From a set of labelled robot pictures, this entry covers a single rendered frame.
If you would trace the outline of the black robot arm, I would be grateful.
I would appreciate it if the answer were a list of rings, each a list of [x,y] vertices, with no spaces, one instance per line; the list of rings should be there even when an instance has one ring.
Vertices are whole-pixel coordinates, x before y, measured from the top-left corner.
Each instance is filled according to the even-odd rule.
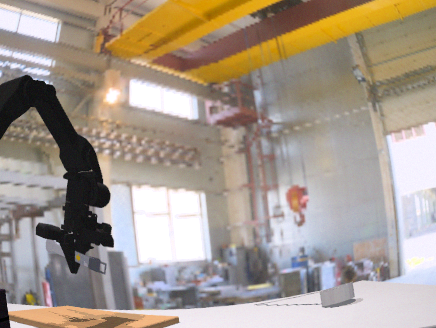
[[[107,206],[110,192],[107,185],[103,184],[95,149],[73,128],[53,85],[33,80],[29,75],[0,85],[0,140],[9,125],[30,107],[38,110],[60,149],[59,157],[67,171],[63,174],[63,179],[68,180],[66,201],[96,208]],[[72,227],[82,242],[100,246],[102,239],[109,241],[112,226],[97,223],[97,217],[93,213],[91,217],[86,217],[80,209],[76,213]]]

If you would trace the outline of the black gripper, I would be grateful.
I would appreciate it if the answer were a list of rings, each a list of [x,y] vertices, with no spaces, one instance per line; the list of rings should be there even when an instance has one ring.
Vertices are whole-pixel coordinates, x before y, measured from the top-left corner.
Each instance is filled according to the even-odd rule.
[[[75,232],[74,227],[72,227],[73,219],[79,209],[84,211],[84,216],[86,217],[88,217],[88,215],[91,216],[92,211],[89,211],[88,205],[69,203],[67,201],[65,206],[62,207],[63,211],[65,211],[64,224],[61,224],[61,229],[63,230],[61,230],[60,227],[51,224],[38,223],[38,225],[36,225],[35,235],[44,239],[56,240],[64,252],[71,273],[77,274],[80,264],[75,261],[75,251],[85,255],[88,250],[93,249],[94,247],[91,246],[91,243],[84,243],[80,240],[78,233]],[[69,234],[71,232],[73,232],[73,234]],[[109,241],[102,239],[100,244],[105,247],[113,248],[114,240],[112,235],[109,238]]]

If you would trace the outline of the light orange wooden board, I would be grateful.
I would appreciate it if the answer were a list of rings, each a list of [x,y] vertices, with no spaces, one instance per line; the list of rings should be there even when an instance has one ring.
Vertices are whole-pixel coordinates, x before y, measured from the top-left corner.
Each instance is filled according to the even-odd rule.
[[[8,311],[9,320],[38,328],[164,328],[178,316],[119,313],[73,306]]]

